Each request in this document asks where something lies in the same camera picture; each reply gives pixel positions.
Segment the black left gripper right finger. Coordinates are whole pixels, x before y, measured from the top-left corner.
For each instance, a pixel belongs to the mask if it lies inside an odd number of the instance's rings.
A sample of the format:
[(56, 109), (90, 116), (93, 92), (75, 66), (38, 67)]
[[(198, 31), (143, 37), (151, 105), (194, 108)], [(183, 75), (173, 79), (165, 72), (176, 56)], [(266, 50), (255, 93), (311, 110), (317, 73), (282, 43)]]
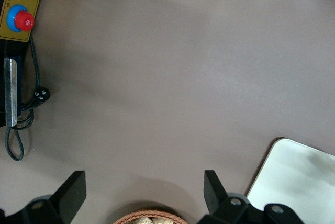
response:
[(213, 170), (204, 172), (204, 200), (209, 214), (200, 224), (212, 223), (303, 223), (288, 206), (271, 203), (258, 210), (242, 194), (228, 193)]

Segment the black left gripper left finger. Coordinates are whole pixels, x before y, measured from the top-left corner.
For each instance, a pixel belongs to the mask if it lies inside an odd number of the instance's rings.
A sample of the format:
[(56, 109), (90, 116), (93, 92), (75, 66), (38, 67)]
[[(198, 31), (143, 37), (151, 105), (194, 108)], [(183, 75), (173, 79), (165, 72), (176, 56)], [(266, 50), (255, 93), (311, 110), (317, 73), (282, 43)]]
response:
[(85, 172), (75, 171), (49, 198), (33, 200), (9, 216), (1, 210), (1, 223), (71, 223), (85, 200)]

